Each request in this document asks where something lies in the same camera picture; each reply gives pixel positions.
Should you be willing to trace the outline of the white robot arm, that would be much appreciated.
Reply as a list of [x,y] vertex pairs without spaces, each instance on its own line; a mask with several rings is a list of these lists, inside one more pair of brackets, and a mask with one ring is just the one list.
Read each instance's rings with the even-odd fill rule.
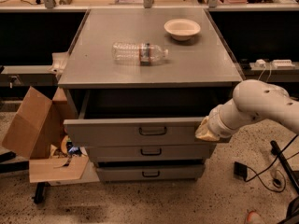
[[219,142],[222,138],[230,138],[241,127],[264,119],[271,119],[299,134],[299,102],[280,86],[245,80],[235,87],[231,100],[209,112],[195,131],[195,137]]

